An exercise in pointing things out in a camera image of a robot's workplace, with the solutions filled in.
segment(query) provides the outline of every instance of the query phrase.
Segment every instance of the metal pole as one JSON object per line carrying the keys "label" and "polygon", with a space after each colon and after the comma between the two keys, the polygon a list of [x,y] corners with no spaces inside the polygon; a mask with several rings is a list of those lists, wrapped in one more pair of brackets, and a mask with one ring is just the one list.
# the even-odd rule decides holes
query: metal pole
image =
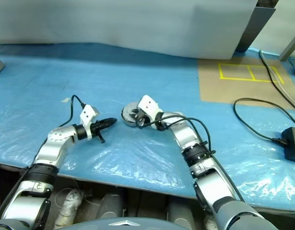
{"label": "metal pole", "polygon": [[295,37],[292,39],[292,41],[289,43],[286,49],[281,53],[280,60],[286,61],[287,58],[293,53],[294,50],[295,50]]}

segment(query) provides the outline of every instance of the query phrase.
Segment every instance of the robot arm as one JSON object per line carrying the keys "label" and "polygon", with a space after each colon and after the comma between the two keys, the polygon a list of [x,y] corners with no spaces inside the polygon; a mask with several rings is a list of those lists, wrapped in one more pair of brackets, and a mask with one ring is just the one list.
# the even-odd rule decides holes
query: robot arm
{"label": "robot arm", "polygon": [[50,208],[48,198],[68,148],[78,140],[96,136],[103,143],[100,130],[116,122],[115,118],[108,118],[93,123],[98,114],[94,107],[87,104],[80,114],[80,125],[58,127],[48,134],[46,142],[4,210],[0,230],[44,228]]}
{"label": "robot arm", "polygon": [[150,126],[156,130],[169,128],[181,149],[191,175],[194,189],[203,209],[212,213],[219,230],[276,230],[246,203],[236,200],[235,190],[201,137],[188,125],[181,113],[163,112],[149,96],[131,103],[122,111],[129,126]]}

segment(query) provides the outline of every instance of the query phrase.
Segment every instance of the brown cardboard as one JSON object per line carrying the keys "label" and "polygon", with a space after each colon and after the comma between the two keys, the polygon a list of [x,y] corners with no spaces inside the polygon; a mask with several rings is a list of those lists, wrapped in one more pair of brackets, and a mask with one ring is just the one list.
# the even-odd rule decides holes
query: brown cardboard
{"label": "brown cardboard", "polygon": [[[295,100],[295,84],[280,61],[268,59],[267,62],[279,77],[282,86]],[[252,97],[274,102],[286,109],[293,109],[274,88],[266,68],[259,59],[249,57],[233,57],[231,60],[201,59],[199,81],[200,96],[203,101],[233,103],[240,97]],[[241,103],[271,107],[269,104],[259,102]]]}

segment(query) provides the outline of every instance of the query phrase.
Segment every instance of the black power adapter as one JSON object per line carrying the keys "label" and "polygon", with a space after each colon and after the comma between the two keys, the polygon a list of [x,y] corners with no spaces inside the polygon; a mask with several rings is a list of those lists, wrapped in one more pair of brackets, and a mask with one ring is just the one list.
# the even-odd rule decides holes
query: black power adapter
{"label": "black power adapter", "polygon": [[290,127],[282,132],[282,139],[287,141],[287,146],[284,147],[285,158],[290,161],[295,161],[295,128]]}

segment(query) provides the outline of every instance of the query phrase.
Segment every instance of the plastic sheet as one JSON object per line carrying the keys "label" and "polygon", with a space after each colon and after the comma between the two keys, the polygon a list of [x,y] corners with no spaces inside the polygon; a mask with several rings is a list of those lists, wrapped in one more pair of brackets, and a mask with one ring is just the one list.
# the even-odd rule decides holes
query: plastic sheet
{"label": "plastic sheet", "polygon": [[[61,101],[75,93],[97,107],[100,119],[118,122],[102,132],[104,144],[83,140],[70,149],[61,175],[195,198],[171,133],[130,128],[120,118],[125,105],[148,94],[163,110],[206,123],[217,158],[247,202],[295,210],[295,162],[284,159],[283,148],[250,133],[231,104],[200,101],[197,60],[98,44],[3,46],[0,59],[6,64],[0,73],[0,164],[29,165],[48,132],[67,120],[69,104]],[[238,110],[269,136],[295,126],[277,109]],[[79,122],[79,113],[75,104],[71,124]]]}

